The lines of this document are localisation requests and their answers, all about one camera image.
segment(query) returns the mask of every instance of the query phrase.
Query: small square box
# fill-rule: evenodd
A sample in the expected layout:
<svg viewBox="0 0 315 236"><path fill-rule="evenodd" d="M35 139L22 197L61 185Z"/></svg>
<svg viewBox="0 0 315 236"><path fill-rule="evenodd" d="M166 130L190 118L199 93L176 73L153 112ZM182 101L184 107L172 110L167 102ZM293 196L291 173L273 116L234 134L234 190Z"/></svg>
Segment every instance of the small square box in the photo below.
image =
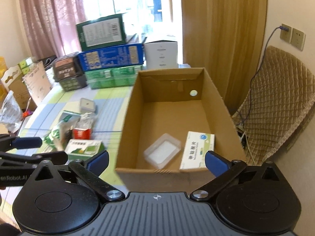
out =
<svg viewBox="0 0 315 236"><path fill-rule="evenodd" d="M95 112L95 103L86 98L80 99L80 113Z"/></svg>

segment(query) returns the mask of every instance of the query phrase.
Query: open cardboard box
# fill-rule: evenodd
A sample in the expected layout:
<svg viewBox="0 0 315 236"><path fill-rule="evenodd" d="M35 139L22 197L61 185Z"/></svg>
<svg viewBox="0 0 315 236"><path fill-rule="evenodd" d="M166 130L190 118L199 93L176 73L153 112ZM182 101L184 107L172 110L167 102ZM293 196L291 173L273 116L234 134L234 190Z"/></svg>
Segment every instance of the open cardboard box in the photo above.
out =
<svg viewBox="0 0 315 236"><path fill-rule="evenodd" d="M197 95L191 96L191 90ZM135 192L190 193L214 176L205 168L179 170L188 131L215 134L215 152L228 160L245 160L230 114L203 68L140 71L122 130L116 172ZM161 170L143 152L168 133L181 151Z"/></svg>

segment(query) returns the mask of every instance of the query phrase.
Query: window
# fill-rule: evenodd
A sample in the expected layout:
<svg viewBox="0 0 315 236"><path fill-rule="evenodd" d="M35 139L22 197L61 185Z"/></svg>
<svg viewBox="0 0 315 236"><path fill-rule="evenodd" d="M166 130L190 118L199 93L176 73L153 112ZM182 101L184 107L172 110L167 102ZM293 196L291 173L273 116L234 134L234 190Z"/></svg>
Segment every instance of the window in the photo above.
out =
<svg viewBox="0 0 315 236"><path fill-rule="evenodd" d="M127 24L134 25L138 34L175 35L179 47L178 62L182 63L181 0L173 0L173 8L170 8L169 0L83 0L83 3L87 20L127 12ZM171 11L174 11L173 22Z"/></svg>

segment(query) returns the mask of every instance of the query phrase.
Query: electrical outlet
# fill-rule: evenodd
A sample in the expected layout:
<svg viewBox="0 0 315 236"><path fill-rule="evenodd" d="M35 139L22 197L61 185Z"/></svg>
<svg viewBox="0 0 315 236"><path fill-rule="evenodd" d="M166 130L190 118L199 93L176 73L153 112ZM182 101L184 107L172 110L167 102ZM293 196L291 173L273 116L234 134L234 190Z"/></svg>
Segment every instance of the electrical outlet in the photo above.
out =
<svg viewBox="0 0 315 236"><path fill-rule="evenodd" d="M303 50L306 34L300 30L293 28L291 44L300 50Z"/></svg>
<svg viewBox="0 0 315 236"><path fill-rule="evenodd" d="M283 27L287 27L289 29L289 31L284 31L284 30L281 30L280 32L280 39L281 40L284 40L285 42L288 42L290 43L291 41L291 37L292 37L292 27L291 26L287 26L285 24L281 24Z"/></svg>

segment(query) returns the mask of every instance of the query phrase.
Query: plastic wrap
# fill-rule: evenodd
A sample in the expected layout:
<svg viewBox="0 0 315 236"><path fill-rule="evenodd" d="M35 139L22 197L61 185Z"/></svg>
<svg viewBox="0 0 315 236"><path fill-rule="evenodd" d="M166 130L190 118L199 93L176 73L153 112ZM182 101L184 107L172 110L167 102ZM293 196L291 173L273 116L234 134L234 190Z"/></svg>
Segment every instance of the plastic wrap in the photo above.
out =
<svg viewBox="0 0 315 236"><path fill-rule="evenodd" d="M16 132L21 127L22 118L22 110L10 90L2 104L0 123L4 124L8 131Z"/></svg>

